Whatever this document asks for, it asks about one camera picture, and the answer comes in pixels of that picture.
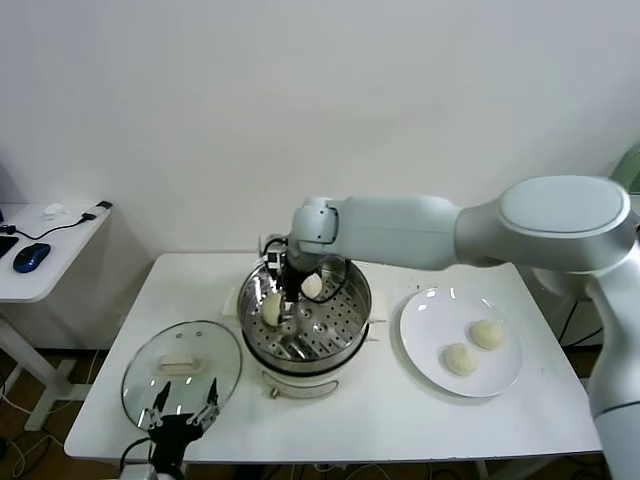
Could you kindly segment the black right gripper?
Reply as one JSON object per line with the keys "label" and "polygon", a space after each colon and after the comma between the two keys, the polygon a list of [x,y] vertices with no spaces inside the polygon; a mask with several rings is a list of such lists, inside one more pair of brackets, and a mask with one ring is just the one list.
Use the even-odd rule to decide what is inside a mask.
{"label": "black right gripper", "polygon": [[296,269],[287,253],[281,255],[281,280],[284,300],[280,303],[280,323],[291,321],[296,314],[296,303],[298,301],[302,284],[307,278],[307,273]]}

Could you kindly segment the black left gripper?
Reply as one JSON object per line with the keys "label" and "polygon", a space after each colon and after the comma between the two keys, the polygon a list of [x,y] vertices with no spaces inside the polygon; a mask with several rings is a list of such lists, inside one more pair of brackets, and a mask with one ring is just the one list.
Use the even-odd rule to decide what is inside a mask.
{"label": "black left gripper", "polygon": [[154,443],[152,464],[181,464],[188,445],[203,436],[202,426],[211,426],[220,413],[216,378],[211,383],[204,405],[192,415],[162,417],[170,389],[171,382],[168,381],[152,405],[143,408],[138,421],[139,428],[149,429],[149,437]]}

